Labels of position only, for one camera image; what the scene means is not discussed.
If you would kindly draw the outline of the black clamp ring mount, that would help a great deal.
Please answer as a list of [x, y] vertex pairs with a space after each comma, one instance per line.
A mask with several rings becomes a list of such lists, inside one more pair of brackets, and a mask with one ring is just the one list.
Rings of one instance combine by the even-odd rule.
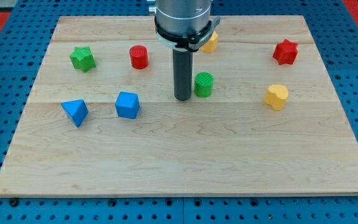
[[171, 49], [196, 52], [198, 51], [198, 49], [204, 46], [213, 36], [214, 29], [216, 26], [219, 25], [220, 20], [220, 16], [215, 17], [212, 21], [208, 21], [208, 23], [195, 34], [176, 35], [165, 31], [158, 24], [157, 18], [155, 17], [155, 32], [158, 36], [159, 41], [161, 41], [162, 44], [166, 45]]

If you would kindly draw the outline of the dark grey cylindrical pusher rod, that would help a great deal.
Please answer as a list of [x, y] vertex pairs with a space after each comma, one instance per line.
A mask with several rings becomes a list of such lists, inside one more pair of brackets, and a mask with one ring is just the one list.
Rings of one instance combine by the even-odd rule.
[[172, 50], [173, 91], [177, 100], [186, 101], [191, 97], [193, 54], [189, 51]]

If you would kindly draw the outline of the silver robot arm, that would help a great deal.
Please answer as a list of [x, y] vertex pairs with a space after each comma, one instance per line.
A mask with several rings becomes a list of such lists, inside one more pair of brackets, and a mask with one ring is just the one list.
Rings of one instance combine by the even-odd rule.
[[211, 0], [149, 1], [159, 41], [172, 49], [173, 94], [177, 100], [191, 98], [193, 54], [213, 36], [221, 18], [210, 18]]

